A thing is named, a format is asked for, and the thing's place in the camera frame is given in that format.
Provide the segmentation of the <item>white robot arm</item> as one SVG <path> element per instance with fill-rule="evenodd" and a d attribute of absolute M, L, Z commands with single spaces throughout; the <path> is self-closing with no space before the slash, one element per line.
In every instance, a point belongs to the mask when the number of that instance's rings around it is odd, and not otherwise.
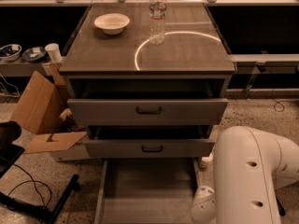
<path fill-rule="evenodd" d="M 275 190 L 299 180 L 299 146 L 246 126 L 223 131 L 214 149 L 214 187 L 195 192 L 192 224 L 281 224 Z"/>

